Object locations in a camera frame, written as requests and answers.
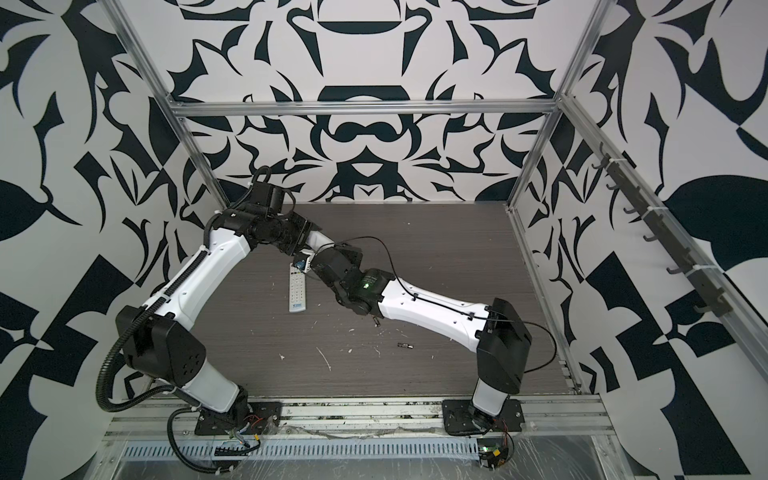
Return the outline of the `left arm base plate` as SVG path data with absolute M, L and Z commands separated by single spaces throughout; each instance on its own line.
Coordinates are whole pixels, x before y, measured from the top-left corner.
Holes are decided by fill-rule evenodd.
M 207 409 L 200 411 L 194 434 L 225 435 L 236 429 L 242 435 L 261 435 L 280 426 L 283 404 L 279 401 L 256 401 L 236 404 L 226 413 Z

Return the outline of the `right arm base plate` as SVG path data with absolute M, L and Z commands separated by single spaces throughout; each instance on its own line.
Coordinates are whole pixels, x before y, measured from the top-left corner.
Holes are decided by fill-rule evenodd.
M 521 432 L 526 423 L 518 400 L 507 399 L 496 416 L 481 412 L 471 400 L 441 402 L 443 428 L 450 436 L 484 435 L 489 432 Z

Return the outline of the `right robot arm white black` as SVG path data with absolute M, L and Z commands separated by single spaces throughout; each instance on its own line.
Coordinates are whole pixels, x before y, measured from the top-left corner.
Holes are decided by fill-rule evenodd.
M 476 355 L 476 386 L 456 419 L 486 432 L 501 417 L 508 398 L 520 392 L 532 336 L 514 307 L 496 298 L 469 303 L 421 289 L 394 269 L 361 269 L 362 251 L 321 237 L 303 251 L 306 266 L 330 288 L 337 302 L 360 316 L 410 323 L 465 347 Z

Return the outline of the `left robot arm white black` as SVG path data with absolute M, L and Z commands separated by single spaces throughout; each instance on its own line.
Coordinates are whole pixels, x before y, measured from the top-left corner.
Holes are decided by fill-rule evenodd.
M 248 414 L 248 394 L 208 360 L 206 348 L 192 333 L 197 317 L 220 284 L 260 245 L 294 256 L 325 241 L 315 224 L 295 211 L 283 213 L 292 192 L 253 182 L 242 197 L 215 213 L 203 230 L 193 258 L 144 304 L 127 306 L 117 316 L 118 340 L 97 379 L 98 405 L 107 412 L 131 408 L 159 393 L 178 396 L 196 409 L 239 427 Z M 125 364 L 158 381 L 158 386 L 131 400 L 115 403 L 109 381 Z

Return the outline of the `white remote control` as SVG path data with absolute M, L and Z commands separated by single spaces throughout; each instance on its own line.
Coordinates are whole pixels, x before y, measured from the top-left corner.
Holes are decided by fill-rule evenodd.
M 306 277 L 300 269 L 293 265 L 289 269 L 288 300 L 290 313 L 304 312 L 307 308 Z

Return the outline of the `white remote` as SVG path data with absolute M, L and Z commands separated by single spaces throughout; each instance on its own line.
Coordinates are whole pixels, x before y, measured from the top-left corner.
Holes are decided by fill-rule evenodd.
M 322 232 L 313 230 L 308 234 L 305 245 L 314 252 L 320 252 L 326 248 L 333 247 L 335 242 Z

